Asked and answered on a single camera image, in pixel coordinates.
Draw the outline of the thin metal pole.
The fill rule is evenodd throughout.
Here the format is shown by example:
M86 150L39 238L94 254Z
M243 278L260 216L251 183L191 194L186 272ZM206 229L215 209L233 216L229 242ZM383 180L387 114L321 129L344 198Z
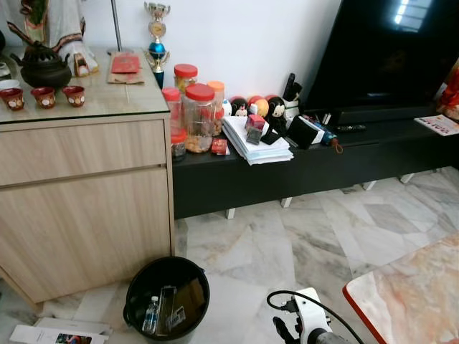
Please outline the thin metal pole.
M112 55L119 52L125 52L123 42L122 42L122 35L120 32L119 26L119 10L118 10L118 0L109 0L110 1L110 9L112 14L112 21L113 21L113 29L115 34L115 48L111 48L106 50L108 55Z

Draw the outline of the gold blue trophy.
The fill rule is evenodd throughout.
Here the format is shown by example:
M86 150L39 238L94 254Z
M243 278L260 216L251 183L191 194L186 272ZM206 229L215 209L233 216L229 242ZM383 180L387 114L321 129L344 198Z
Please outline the gold blue trophy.
M152 43L148 46L146 59L150 63L151 71L157 82L158 88L164 88L164 65L169 59L169 52L165 49L161 38L165 35L167 27L163 19L170 13L171 7L167 4L144 3L144 9L150 14L152 20L148 23L148 32L153 37Z

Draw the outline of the short red lid jar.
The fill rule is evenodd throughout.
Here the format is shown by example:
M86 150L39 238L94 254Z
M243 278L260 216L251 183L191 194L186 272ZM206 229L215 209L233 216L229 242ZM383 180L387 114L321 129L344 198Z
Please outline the short red lid jar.
M174 163L177 163L177 161L182 161L184 158L186 158L186 129L179 128L171 131L170 140L171 160Z

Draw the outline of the black white box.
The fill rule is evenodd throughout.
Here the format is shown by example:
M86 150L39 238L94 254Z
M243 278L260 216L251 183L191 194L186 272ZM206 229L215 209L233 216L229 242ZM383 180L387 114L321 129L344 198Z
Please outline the black white box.
M312 145L321 143L326 131L305 117L294 117L286 128L286 138L289 138L296 147L307 150Z

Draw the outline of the large red lid snack jar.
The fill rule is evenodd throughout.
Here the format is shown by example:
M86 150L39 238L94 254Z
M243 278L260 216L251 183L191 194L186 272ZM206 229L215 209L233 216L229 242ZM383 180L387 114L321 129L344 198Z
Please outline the large red lid snack jar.
M181 98L184 127L186 128L186 149L203 153L211 148L215 125L213 123L215 92L206 83L188 85Z

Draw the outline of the white robed statue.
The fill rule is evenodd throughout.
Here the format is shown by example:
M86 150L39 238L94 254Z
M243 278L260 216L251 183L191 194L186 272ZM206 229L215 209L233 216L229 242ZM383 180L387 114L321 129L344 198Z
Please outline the white robed statue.
M85 17L80 0L0 0L0 24L26 44L37 43L69 56L72 75L99 72L100 65L83 42Z

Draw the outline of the round orange headed doll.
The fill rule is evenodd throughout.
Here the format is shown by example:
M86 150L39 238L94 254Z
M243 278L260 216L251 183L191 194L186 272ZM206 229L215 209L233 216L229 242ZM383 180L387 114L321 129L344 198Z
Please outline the round orange headed doll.
M255 95L248 98L248 112L251 115L259 115L259 117L265 118L269 112L270 105L263 96Z

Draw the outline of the round black haired doll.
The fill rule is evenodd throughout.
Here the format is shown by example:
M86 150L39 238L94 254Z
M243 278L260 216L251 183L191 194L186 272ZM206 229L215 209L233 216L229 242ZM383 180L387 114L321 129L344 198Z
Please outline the round black haired doll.
M232 108L230 115L233 115L233 117L247 117L247 115L249 115L248 101L246 101L246 99L242 96L234 96L230 99L229 103Z

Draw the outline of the small black stand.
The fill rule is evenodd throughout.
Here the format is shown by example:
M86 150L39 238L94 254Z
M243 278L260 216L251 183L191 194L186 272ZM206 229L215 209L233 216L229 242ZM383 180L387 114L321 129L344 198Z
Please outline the small black stand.
M260 142L266 145L272 145L282 137L284 137L284 128L280 128L280 130L278 130L275 127L268 127L262 132Z

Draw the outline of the clear plastic water bottle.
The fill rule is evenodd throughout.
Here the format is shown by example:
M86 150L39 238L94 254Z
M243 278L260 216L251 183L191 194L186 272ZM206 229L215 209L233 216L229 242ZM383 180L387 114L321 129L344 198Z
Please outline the clear plastic water bottle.
M160 307L160 300L158 296L151 296L148 307L146 308L144 319L142 322L141 332L147 335L155 335L158 330L158 308Z

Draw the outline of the light wood cabinet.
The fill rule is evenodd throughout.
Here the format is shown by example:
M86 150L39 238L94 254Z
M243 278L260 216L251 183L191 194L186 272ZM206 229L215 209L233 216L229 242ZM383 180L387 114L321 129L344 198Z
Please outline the light wood cabinet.
M157 88L0 110L0 279L30 307L175 252L169 108Z

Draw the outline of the slim red lid jar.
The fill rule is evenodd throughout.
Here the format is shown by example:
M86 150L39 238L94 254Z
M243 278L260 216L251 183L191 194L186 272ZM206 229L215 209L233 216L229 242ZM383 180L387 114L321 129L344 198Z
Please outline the slim red lid jar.
M164 87L161 89L164 100L169 108L170 134L181 133L181 92L175 87Z

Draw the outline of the black mouse figure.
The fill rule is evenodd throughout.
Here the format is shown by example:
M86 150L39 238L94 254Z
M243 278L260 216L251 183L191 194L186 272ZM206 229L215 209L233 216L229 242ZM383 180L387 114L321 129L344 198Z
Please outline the black mouse figure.
M267 102L267 115L265 119L269 128L279 135L286 135L288 125L286 125L284 117L286 111L284 99L280 96L271 95L267 98Z

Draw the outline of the black flat screen TV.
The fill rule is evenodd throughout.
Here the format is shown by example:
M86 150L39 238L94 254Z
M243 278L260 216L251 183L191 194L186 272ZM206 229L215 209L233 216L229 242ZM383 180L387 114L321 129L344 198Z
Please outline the black flat screen TV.
M301 110L330 125L427 117L455 65L459 0L342 0Z

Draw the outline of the red packet on brown envelope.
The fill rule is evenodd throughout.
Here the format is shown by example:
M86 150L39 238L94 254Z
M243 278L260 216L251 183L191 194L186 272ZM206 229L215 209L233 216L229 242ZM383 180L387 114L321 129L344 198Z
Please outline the red packet on brown envelope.
M134 52L110 53L109 73L106 82L112 85L144 85L140 56Z

